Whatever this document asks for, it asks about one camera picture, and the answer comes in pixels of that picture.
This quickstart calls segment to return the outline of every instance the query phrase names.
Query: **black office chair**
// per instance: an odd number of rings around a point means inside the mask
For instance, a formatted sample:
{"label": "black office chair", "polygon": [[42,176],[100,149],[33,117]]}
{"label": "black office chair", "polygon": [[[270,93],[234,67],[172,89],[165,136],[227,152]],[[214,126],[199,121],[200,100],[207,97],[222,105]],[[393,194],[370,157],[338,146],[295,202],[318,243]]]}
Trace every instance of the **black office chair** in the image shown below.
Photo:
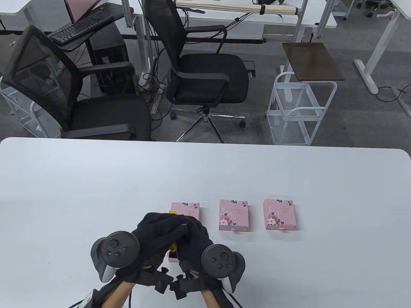
{"label": "black office chair", "polygon": [[78,68],[40,30],[30,25],[15,47],[3,82],[47,111],[62,127],[61,138],[150,141],[150,114],[140,96],[118,94],[77,101],[84,77],[118,70],[129,76],[124,92],[133,82],[131,63]]}
{"label": "black office chair", "polygon": [[[241,103],[248,93],[248,71],[243,61],[235,55],[220,54],[227,36],[223,25],[184,28],[177,9],[171,0],[147,0],[144,14],[160,37],[171,61],[166,97],[176,105],[201,105],[197,110],[201,117],[180,138],[181,141],[201,120],[209,122],[222,143],[222,137],[215,127],[212,117],[242,119],[240,127],[245,127],[245,117],[210,113],[210,108],[220,103]],[[191,32],[223,32],[217,53],[188,54],[180,57],[187,34]],[[172,109],[188,113],[192,110]]]}

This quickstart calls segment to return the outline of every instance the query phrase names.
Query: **brown tabletop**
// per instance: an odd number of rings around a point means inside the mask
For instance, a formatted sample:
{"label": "brown tabletop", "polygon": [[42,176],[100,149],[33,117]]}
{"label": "brown tabletop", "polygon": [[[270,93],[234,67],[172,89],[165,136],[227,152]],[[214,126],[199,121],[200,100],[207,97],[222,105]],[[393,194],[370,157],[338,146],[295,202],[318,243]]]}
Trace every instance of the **brown tabletop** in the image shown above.
{"label": "brown tabletop", "polygon": [[345,80],[323,43],[282,43],[282,45],[298,80]]}

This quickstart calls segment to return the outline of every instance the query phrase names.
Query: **white wire cart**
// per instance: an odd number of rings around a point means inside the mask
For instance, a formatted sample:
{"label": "white wire cart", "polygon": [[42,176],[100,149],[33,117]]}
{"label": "white wire cart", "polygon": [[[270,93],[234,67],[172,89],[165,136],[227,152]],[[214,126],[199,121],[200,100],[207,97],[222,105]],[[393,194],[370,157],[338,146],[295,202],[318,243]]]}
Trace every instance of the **white wire cart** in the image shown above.
{"label": "white wire cart", "polygon": [[[337,84],[334,81],[279,82],[279,79],[285,75],[294,75],[294,72],[287,71],[275,78],[268,104],[266,117],[272,140],[276,145],[309,146],[334,97]],[[332,85],[331,94],[324,107],[319,105],[310,83]],[[285,99],[286,90],[292,93],[291,102]],[[316,122],[311,136],[305,122]]]}

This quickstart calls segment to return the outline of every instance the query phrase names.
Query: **hand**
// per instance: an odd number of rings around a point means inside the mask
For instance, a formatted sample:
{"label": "hand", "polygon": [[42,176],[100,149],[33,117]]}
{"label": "hand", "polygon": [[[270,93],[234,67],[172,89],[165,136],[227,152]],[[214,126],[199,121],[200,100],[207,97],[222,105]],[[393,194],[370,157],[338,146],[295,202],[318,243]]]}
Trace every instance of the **hand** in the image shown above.
{"label": "hand", "polygon": [[213,244],[208,236],[207,228],[194,217],[186,216],[186,218],[188,233],[176,241],[179,261],[187,261],[191,265],[190,273],[194,278],[202,280],[205,290],[221,287],[220,281],[208,275],[201,265],[203,252]]}
{"label": "hand", "polygon": [[186,224],[183,215],[148,213],[132,232],[140,244],[138,257],[131,265],[117,270],[116,276],[134,283],[145,261],[154,255],[163,259],[171,245],[187,233]]}

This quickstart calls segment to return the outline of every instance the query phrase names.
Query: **keyboard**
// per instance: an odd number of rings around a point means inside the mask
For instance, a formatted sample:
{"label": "keyboard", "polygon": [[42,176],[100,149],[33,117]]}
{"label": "keyboard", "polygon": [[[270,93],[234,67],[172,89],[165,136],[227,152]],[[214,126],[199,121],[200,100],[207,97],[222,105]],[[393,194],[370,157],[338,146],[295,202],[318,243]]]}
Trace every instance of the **keyboard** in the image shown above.
{"label": "keyboard", "polygon": [[102,25],[114,21],[114,16],[107,14],[102,9],[103,7],[76,23],[53,32],[49,38],[58,45],[65,45],[86,33],[94,31],[96,28],[101,28]]}

